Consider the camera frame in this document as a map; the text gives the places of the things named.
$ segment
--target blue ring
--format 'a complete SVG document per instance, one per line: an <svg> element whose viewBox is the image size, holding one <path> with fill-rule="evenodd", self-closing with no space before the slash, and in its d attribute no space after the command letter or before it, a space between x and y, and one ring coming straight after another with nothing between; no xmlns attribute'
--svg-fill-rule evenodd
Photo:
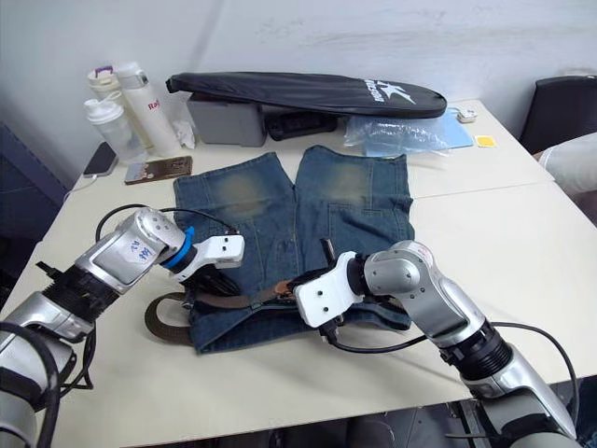
<svg viewBox="0 0 597 448"><path fill-rule="evenodd" d="M168 261L162 263L161 266L166 269L172 269L174 266L176 266L178 261L180 261L187 254L188 250L190 249L190 243L191 243L191 240L193 239L194 234L195 234L195 228L189 227L185 231L185 235L186 235L185 242L183 243L183 246L180 248L178 253L176 255L174 255L171 259L169 259Z"/></svg>

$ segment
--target white table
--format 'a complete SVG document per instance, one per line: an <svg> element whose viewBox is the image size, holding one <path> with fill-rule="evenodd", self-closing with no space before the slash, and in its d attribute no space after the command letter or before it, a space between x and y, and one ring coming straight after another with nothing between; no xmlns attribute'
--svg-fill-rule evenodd
<svg viewBox="0 0 597 448"><path fill-rule="evenodd" d="M597 316L597 230L479 103L475 108L481 113L474 126L483 121L492 125L474 133L492 134L500 147L454 151L453 158L441 161L453 163L453 171L439 170L426 181L425 169L413 158L410 184L413 194L419 191L419 199L411 220L417 238L432 248L440 269L491 319L532 323L552 332L568 350L578 375L597 373L590 343L582 342L593 338ZM270 148L277 150L294 177L300 150L308 141L323 140L306 137L283 142L281 149ZM246 160L265 149L202 147L194 153L194 171ZM465 157L459 151L479 154ZM511 167L506 159L528 169ZM483 170L485 176L453 179L456 173ZM35 249L3 315L48 284L35 262L42 259L67 268L92 244L95 223L108 209L131 202L174 203L171 182L123 187L123 175L119 167L69 198ZM447 195L442 188L461 194ZM400 353L357 356L323 344L314 333L196 356L191 348L157 340L145 328L143 314L149 302L176 289L166 272L156 268L100 318L91 368L96 388L72 393L62 402L56 446L207 438L468 397L454 369L429 343ZM170 318L184 316L177 305L161 311ZM503 333L547 381L567 378L549 343L516 329ZM353 345L382 346L416 334L415 329L396 334L346 328L341 338Z"/></svg>

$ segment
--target white wall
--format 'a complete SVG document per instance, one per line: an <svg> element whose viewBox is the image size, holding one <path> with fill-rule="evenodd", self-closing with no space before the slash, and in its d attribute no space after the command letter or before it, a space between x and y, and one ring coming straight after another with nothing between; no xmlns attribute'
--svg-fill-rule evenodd
<svg viewBox="0 0 597 448"><path fill-rule="evenodd" d="M597 71L594 0L1 0L0 110L72 182L101 137L85 75L138 61L171 117L183 71L271 70L420 84L480 98L518 135L535 80Z"/></svg>

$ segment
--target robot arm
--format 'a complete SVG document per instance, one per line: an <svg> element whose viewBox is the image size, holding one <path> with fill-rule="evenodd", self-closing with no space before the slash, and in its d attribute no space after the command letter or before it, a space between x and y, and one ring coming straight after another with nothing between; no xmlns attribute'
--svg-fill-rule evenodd
<svg viewBox="0 0 597 448"><path fill-rule="evenodd" d="M41 263L53 283L29 296L5 322L33 329L43 339L61 384L76 363L70 343L89 335L100 314L153 266L169 270L178 282L207 264L240 266L241 235L213 236L196 245L192 236L192 228L183 232L162 212L140 208L64 273ZM24 339L0 332L0 375L0 446L21 446L23 440L35 446L34 409L48 388L39 355Z"/></svg>
<svg viewBox="0 0 597 448"><path fill-rule="evenodd" d="M400 242L369 257L343 253L336 266L295 289L305 322L318 328L367 295L400 301L412 321L460 372L497 434L516 446L578 446L560 400L481 310L437 268L429 249Z"/></svg>

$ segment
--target faded denim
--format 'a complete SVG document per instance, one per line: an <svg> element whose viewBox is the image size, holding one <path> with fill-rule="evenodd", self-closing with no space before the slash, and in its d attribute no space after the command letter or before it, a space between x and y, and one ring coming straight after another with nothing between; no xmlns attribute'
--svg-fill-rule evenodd
<svg viewBox="0 0 597 448"><path fill-rule="evenodd" d="M326 147L305 151L293 185L275 153L174 181L176 205L208 212L236 226L245 240L243 266L226 270L243 294L325 267L320 238L337 254L372 253L414 238L409 223L405 157L392 160L344 156ZM176 214L193 226L193 243L226 229L217 222ZM354 305L346 322L406 329L409 318L390 305ZM256 303L223 311L197 302L191 339L200 352L220 351L310 329L291 303Z"/></svg>

